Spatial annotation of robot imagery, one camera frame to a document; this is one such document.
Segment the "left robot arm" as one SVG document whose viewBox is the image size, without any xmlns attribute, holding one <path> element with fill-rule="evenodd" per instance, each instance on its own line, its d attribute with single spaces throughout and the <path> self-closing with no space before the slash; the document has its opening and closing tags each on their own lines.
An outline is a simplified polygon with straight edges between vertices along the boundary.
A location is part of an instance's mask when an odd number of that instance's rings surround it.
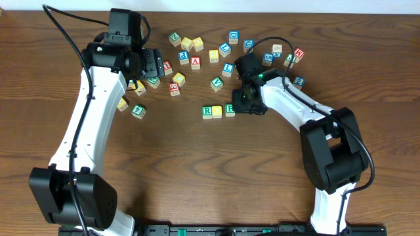
<svg viewBox="0 0 420 236">
<path fill-rule="evenodd" d="M 129 81 L 164 75 L 159 49 L 90 43 L 66 133 L 46 168 L 33 168 L 29 187 L 46 222 L 82 235 L 134 235 L 135 219 L 117 207 L 103 179 L 110 127 Z"/>
</svg>

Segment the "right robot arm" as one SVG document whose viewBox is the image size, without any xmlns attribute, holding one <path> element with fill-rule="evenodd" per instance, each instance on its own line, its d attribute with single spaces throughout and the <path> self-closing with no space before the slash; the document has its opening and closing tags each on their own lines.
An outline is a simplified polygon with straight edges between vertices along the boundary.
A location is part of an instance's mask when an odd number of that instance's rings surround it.
<svg viewBox="0 0 420 236">
<path fill-rule="evenodd" d="M 236 113 L 278 112 L 298 131 L 306 175 L 316 188 L 310 224 L 317 233 L 339 235 L 347 227 L 348 197 L 373 160 L 348 108 L 323 106 L 295 88 L 277 69 L 239 70 L 242 88 L 233 90 Z"/>
</svg>

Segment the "yellow O block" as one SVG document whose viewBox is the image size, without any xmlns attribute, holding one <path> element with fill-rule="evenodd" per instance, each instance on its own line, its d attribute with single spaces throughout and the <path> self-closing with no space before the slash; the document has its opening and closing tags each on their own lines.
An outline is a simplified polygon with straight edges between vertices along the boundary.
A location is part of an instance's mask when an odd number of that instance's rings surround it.
<svg viewBox="0 0 420 236">
<path fill-rule="evenodd" d="M 222 106 L 212 106 L 212 118 L 219 119 L 222 117 Z"/>
</svg>

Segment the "green R block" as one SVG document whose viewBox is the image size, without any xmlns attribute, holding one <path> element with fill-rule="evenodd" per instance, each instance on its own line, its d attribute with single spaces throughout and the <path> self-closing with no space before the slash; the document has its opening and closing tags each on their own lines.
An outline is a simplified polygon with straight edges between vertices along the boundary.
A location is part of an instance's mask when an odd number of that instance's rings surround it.
<svg viewBox="0 0 420 236">
<path fill-rule="evenodd" d="M 203 119 L 212 119 L 213 118 L 213 110 L 211 106 L 203 106 L 202 107 L 202 117 Z"/>
</svg>

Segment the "green B block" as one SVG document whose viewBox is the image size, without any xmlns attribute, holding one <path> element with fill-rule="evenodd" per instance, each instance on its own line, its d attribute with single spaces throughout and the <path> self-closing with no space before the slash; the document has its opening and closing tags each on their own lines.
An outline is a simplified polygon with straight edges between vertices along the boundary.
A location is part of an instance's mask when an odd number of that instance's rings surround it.
<svg viewBox="0 0 420 236">
<path fill-rule="evenodd" d="M 227 117 L 234 117 L 236 115 L 236 112 L 234 111 L 232 104 L 226 104 L 225 105 L 225 115 Z"/>
</svg>

